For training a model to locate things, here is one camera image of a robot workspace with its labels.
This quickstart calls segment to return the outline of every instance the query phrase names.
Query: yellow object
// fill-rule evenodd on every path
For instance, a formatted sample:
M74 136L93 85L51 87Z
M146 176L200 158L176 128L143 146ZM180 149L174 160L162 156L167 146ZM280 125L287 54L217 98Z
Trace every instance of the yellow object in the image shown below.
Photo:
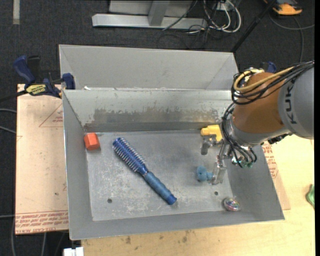
M201 129L202 136L216 135L216 141L219 142L222 139L221 130L218 124L208 125L206 128Z
M294 7L286 2L274 7L273 10L279 15L297 15L302 12L301 8Z
M46 85L45 84L31 84L27 89L25 89L28 93L32 95L36 95L39 93L43 93L46 91Z

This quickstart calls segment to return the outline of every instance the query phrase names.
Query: gray metal tray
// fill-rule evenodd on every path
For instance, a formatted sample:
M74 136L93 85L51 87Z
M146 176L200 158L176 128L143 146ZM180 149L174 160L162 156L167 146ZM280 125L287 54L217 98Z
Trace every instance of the gray metal tray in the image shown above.
M201 155L200 129L217 124L229 99L228 91L219 90L64 91L71 239L283 219L260 146L253 168L228 163L222 184L197 181L197 167L211 171L219 151L213 147ZM85 149L87 132L98 134L99 150ZM118 137L141 153L149 170L177 197L174 205L116 156L112 142ZM226 197L236 197L242 210L226 211Z

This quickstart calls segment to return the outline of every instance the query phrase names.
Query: blue object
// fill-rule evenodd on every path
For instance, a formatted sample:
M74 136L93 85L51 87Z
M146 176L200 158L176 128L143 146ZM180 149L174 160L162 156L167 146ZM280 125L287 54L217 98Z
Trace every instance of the blue object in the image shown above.
M207 180L207 169L204 166L198 166L196 169L198 181L205 182Z
M34 83L36 78L31 73L27 65L27 57L25 55L20 56L13 62L13 67L19 76L25 78L28 84Z
M269 66L268 66L266 72L275 73L277 71L276 65L271 61L268 61L268 64L269 64Z
M74 77L70 73L65 73L62 75L62 81L65 82L66 89L68 90L74 90L76 89L76 84L74 81Z
M57 98L60 98L60 90L55 87L55 86L52 86L49 79L48 78L45 78L43 79L43 82L39 85L42 85L42 84L45 84L45 88L44 88L44 91L43 92L40 92L40 93L37 93L37 94L33 94L32 92L29 93L30 95L32 96L40 96L40 95L48 95L48 96L53 96L53 97L57 97ZM35 85L35 83L26 83L25 86L24 86L24 89L27 90L28 87L30 86L33 86Z
M210 181L214 177L214 174L212 172L207 172L206 167L202 165L198 166L196 169L196 175L200 182Z
M27 83L24 85L24 90L32 96L47 95L60 98L61 90L56 88L54 84L51 84L48 78L43 79L42 83L36 83L36 78L30 71L27 64L27 57L25 55L20 56L13 62L15 71L23 78ZM61 81L64 81L67 89L74 90L76 84L73 76L70 73L62 75Z
M133 170L142 175L145 181L154 189L169 205L173 205L177 198L169 189L151 172L144 163L142 156L124 139L117 138L113 143L114 151Z

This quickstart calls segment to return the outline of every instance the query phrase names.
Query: brush handle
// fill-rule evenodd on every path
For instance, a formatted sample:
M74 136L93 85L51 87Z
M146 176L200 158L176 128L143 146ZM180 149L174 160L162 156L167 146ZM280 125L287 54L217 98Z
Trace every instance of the brush handle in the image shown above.
M153 188L169 205L173 205L177 201L177 198L151 171L147 172L143 177L150 187Z
M133 170L142 175L145 181L155 192L159 194L169 205L173 205L177 198L169 189L152 173L145 165L143 157L126 141L125 138L117 138L113 143L113 149L123 161Z

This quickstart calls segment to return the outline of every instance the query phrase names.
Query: metal stand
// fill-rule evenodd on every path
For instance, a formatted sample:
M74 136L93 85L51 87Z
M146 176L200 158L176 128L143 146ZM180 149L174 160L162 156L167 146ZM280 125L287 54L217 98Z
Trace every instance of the metal stand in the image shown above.
M152 1L147 15L96 14L92 17L92 25L93 27L165 29L179 19L179 17L165 16L166 11L171 7L170 1ZM185 30L194 25L205 26L202 18L182 18L170 28Z

